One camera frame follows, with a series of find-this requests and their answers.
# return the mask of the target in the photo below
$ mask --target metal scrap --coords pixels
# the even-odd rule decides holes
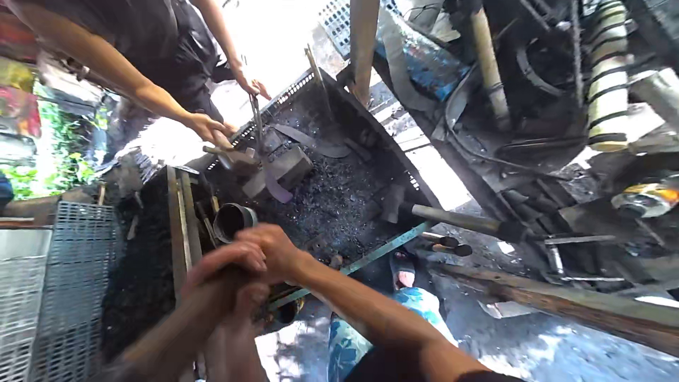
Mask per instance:
[[[349,155],[349,153],[351,153],[349,147],[346,147],[345,145],[331,145],[330,143],[311,138],[296,128],[282,124],[273,124],[272,126],[279,132],[324,156],[328,156],[330,158],[344,158],[345,156]]]

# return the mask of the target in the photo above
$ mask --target metal crate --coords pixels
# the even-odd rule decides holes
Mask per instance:
[[[113,207],[59,203],[29,380],[84,381],[100,370],[101,302],[118,237]]]

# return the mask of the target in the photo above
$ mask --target wooden handle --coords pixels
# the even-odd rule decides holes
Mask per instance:
[[[236,291],[250,279],[231,265],[194,290],[167,319],[122,354],[122,365],[144,381],[176,379],[233,311]]]
[[[234,145],[231,144],[229,139],[222,133],[221,131],[218,130],[213,130],[213,138],[215,138],[215,144],[217,147],[221,148],[224,151],[233,151]]]

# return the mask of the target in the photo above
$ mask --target tool handle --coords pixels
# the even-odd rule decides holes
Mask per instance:
[[[170,381],[190,365],[217,324],[231,313],[236,291],[251,276],[236,265],[196,287],[164,321],[129,346],[114,366],[96,381]]]
[[[432,243],[440,244],[444,247],[455,248],[460,245],[460,241],[450,236],[438,235],[433,232],[423,232],[420,237]]]
[[[410,208],[410,213],[434,222],[448,223],[452,226],[483,233],[510,243],[520,243],[526,237],[526,227],[515,222],[501,222],[499,220],[472,216],[464,213],[444,211],[438,208],[415,205]]]
[[[231,144],[229,139],[219,130],[213,130],[213,138],[215,138],[215,144],[217,147],[224,151],[234,151],[234,145]]]

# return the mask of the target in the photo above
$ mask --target metal grate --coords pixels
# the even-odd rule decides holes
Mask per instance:
[[[286,105],[288,105],[293,98],[293,94],[301,90],[304,85],[306,85],[308,82],[310,82],[314,78],[314,73],[309,68],[304,74],[302,74],[297,81],[293,82],[292,85],[288,86],[287,89],[283,90],[279,95],[274,97],[262,110],[261,110],[261,115],[262,115],[262,122],[264,124],[267,124],[273,115],[275,115],[278,110],[282,109]],[[238,135],[236,138],[232,140],[232,144],[234,145],[235,148],[239,148],[240,145],[244,144],[245,142],[254,139],[255,137],[253,136],[253,132],[255,131],[255,122],[253,120],[249,120],[245,125],[243,125],[239,130],[238,130]],[[208,166],[208,170],[213,169],[215,166],[219,164],[219,159],[215,159],[210,165]]]
[[[381,0],[380,5],[398,15],[401,14],[394,0]],[[330,0],[318,12],[318,22],[345,60],[349,59],[351,51],[351,21],[349,14],[349,0]]]
[[[25,381],[51,230],[0,230],[0,382]]]
[[[84,381],[100,370],[101,301],[118,236],[113,207],[59,203],[33,345],[32,381]]]

